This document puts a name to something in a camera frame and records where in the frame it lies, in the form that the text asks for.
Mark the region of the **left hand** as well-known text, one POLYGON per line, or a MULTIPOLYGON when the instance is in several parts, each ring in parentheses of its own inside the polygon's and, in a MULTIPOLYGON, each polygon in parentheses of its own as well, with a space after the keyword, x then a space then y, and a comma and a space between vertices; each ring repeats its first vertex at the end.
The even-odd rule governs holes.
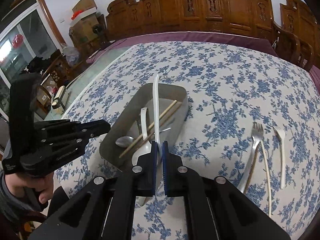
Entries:
POLYGON ((9 192, 17 197, 22 198, 25 195, 25 188, 35 189, 40 192, 39 201, 44 204, 53 197, 54 173, 46 175, 44 178, 32 178, 26 174, 14 173, 5 175, 5 183, 9 192))

